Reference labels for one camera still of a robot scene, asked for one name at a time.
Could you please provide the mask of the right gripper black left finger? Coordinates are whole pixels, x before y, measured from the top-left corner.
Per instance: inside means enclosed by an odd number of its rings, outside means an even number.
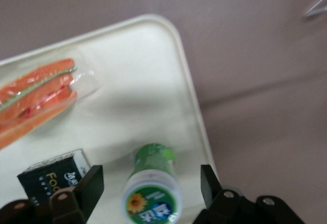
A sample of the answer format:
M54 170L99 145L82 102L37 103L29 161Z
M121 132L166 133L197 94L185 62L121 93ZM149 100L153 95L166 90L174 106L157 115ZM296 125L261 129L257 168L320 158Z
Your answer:
M103 192L103 166L94 165L77 186L57 191L39 206L30 199L7 203L1 223L87 223Z

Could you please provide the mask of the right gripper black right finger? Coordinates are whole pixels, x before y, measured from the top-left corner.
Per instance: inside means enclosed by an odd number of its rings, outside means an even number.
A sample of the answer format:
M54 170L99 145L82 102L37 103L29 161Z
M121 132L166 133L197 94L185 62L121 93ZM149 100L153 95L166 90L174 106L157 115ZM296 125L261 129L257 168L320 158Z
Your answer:
M205 209L193 223L304 223L281 198L261 195L251 202L223 188L210 165L201 165L201 193Z

